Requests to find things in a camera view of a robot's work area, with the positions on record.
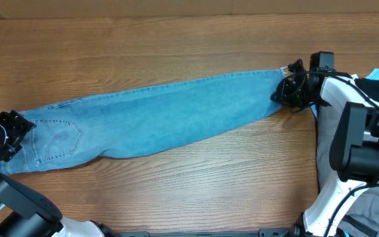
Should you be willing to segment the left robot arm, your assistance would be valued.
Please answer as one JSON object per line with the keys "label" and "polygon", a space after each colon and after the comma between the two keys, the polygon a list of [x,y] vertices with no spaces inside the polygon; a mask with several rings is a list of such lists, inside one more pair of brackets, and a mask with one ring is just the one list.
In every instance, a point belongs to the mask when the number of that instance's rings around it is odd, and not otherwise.
{"label": "left robot arm", "polygon": [[[16,111],[0,113],[0,161],[10,161],[22,148],[21,141],[35,128]],[[0,173],[0,236],[98,237],[117,233],[95,221],[66,218],[39,192]]]}

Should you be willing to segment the light blue denim jeans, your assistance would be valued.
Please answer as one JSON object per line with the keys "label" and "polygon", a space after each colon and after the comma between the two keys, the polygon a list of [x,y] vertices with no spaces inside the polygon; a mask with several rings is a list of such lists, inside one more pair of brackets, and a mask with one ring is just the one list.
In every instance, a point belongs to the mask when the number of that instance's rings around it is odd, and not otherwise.
{"label": "light blue denim jeans", "polygon": [[262,120],[282,69],[234,72],[81,97],[23,111],[35,124],[0,172],[65,169],[98,156],[152,155]]}

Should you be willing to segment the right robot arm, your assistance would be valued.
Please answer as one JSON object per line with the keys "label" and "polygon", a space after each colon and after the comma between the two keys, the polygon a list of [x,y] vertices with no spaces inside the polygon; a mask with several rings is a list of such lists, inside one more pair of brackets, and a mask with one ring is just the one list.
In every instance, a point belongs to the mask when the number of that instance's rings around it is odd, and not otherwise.
{"label": "right robot arm", "polygon": [[316,107],[320,192],[284,236],[379,236],[379,69],[359,78],[329,56],[287,68],[271,98]]}

